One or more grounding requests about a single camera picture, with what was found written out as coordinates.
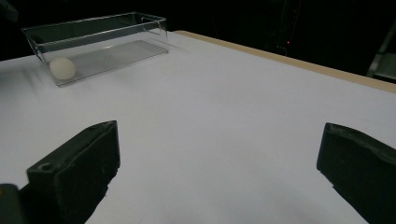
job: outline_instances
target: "screw hole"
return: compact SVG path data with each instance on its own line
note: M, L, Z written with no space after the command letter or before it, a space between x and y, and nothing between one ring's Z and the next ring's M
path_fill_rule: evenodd
M48 171L50 169L52 169L52 164L51 163L44 163L41 164L38 169L43 170L43 171Z

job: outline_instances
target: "table surface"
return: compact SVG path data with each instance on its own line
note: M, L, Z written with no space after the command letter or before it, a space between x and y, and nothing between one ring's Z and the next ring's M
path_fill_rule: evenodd
M396 147L394 86L185 31L168 40L167 54L61 88L34 56L1 62L0 183L23 187L28 167L116 120L121 166L87 223L366 223L318 150L326 122Z

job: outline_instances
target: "white ball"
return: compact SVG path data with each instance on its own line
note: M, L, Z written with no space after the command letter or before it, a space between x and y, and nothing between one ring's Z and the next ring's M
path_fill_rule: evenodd
M49 70L59 79L69 79L76 74L76 67L67 58L56 58L49 63Z

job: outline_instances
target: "dark object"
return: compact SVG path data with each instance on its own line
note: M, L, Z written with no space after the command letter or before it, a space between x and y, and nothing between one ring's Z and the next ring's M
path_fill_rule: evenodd
M317 168L371 224L396 223L396 150L373 137L326 123Z
M0 223L26 224L20 194L13 184L0 185Z
M0 16L9 21L17 21L19 14L18 10L8 0L0 0Z
M9 207L16 204L13 207L17 214L11 215L25 217L30 224L82 224L105 197L107 185L119 167L117 122L99 123L27 169L29 184L19 194L14 188L14 199L8 198L6 203ZM7 186L0 185L0 190ZM0 223L25 223L4 222L9 216L0 213Z

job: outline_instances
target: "wooden table edge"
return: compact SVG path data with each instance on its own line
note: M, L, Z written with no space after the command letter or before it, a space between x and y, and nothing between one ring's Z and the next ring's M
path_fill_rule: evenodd
M274 53L267 52L267 51L260 50L260 49L254 49L254 48L238 45L238 44L235 44L235 43L231 43L231 42L228 42L228 41L216 39L216 38L213 38L213 37L209 37L209 36L205 36L205 35L198 35L196 33L192 33L192 32L189 32L189 31L177 30L177 31L174 31L173 33L176 33L176 34L179 34L179 35L185 35L185 36L196 38L196 39L199 39L199 40L204 40L206 42L209 42L209 43L212 43L212 44L217 44L217 45L220 45L220 46L223 46L223 47L227 47L227 48L230 48L230 49L240 50L240 51L243 51L245 53L249 53L249 54L252 54L252 55L260 56L260 57L263 57L263 58L266 58L266 59L270 59L270 60L274 60L274 61L281 62L281 63L290 64L290 65L293 65L293 66L296 66L296 67L300 67L300 68L303 68L303 69L306 69L306 70L310 70L310 71L313 71L313 72L321 73L323 75L341 78L343 80L347 80L347 81L351 81L351 82L358 83L358 84L361 84L361 85L369 86L369 87L376 88L376 89L379 89L379 90L382 90L382 91L389 91L389 92L396 93L396 84L393 84L393 83L390 83L390 82L374 79L374 78L371 78L371 77L364 77L364 76L360 76L360 75L344 72L344 71L341 71L341 70L333 69L333 68L330 68L330 67L326 67L326 66L322 66L322 65L318 65L318 64L314 64L314 63L304 62L304 61L301 61L301 60L297 60L297 59L289 58L289 57L286 57L286 56L274 54Z

